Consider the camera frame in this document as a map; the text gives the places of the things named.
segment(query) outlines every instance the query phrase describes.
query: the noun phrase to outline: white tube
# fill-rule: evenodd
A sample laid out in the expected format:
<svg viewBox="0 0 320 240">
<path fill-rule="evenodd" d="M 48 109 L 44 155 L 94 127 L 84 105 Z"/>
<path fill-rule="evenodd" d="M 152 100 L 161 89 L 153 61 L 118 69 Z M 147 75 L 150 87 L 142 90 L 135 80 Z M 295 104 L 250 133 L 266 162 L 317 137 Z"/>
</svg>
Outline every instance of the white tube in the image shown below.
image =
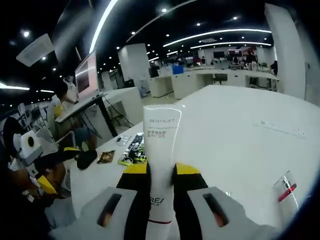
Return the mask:
<svg viewBox="0 0 320 240">
<path fill-rule="evenodd" d="M 182 116 L 181 109 L 181 105 L 173 104 L 144 107 L 144 144 L 151 175 L 147 240 L 165 240 L 171 228 L 174 216 L 172 174 L 176 164 L 173 152 Z"/>
</svg>

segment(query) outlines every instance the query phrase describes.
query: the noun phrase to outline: red stripe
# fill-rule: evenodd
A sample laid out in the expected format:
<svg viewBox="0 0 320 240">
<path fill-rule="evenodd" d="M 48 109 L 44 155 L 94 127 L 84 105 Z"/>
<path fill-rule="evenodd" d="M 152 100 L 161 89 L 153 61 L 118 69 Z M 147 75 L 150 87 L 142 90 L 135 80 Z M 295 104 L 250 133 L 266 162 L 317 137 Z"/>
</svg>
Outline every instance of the red stripe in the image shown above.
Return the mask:
<svg viewBox="0 0 320 240">
<path fill-rule="evenodd" d="M 292 193 L 293 190 L 297 187 L 296 184 L 293 184 L 291 187 L 289 187 L 285 192 L 278 198 L 278 202 L 280 203 L 283 199 L 285 199 L 290 193 Z"/>
<path fill-rule="evenodd" d="M 149 219 L 148 221 L 154 224 L 170 224 L 172 222 L 172 221 L 155 221 L 151 219 Z"/>
</svg>

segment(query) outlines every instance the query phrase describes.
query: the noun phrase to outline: pillar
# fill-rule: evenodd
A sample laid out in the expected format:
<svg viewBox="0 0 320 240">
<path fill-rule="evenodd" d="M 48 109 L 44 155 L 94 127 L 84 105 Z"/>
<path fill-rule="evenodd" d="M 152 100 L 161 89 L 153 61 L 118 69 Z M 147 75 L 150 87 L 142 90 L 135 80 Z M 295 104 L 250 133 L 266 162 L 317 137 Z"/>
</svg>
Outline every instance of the pillar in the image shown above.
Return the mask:
<svg viewBox="0 0 320 240">
<path fill-rule="evenodd" d="M 265 4 L 264 14 L 272 31 L 278 59 L 278 77 L 284 94 L 305 99 L 304 52 L 295 23 L 287 9 Z"/>
</svg>

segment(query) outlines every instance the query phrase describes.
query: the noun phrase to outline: computer monitor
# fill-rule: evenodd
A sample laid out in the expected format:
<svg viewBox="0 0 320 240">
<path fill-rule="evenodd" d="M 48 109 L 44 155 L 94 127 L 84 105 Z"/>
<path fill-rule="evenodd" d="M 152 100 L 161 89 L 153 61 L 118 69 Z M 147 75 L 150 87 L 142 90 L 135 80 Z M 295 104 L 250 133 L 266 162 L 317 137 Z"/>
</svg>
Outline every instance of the computer monitor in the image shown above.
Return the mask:
<svg viewBox="0 0 320 240">
<path fill-rule="evenodd" d="M 79 100 L 100 92 L 95 51 L 90 53 L 75 70 L 75 84 Z"/>
</svg>

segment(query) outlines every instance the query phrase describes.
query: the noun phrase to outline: white wall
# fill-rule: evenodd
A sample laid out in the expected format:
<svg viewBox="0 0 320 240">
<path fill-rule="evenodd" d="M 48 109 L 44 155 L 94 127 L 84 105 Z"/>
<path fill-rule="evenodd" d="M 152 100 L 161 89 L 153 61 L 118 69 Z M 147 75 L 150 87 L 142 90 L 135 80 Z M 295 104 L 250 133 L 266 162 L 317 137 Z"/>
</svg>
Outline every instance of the white wall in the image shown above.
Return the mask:
<svg viewBox="0 0 320 240">
<path fill-rule="evenodd" d="M 149 75 L 149 59 L 144 43 L 126 45 L 118 52 L 124 81 L 133 79 L 136 86 L 147 81 Z"/>
<path fill-rule="evenodd" d="M 299 21 L 295 24 L 306 66 L 305 100 L 320 107 L 320 60 L 305 27 Z"/>
<path fill-rule="evenodd" d="M 306 68 L 295 23 L 288 10 L 283 7 L 266 3 L 264 14 L 276 48 L 282 92 L 304 100 Z"/>
</svg>

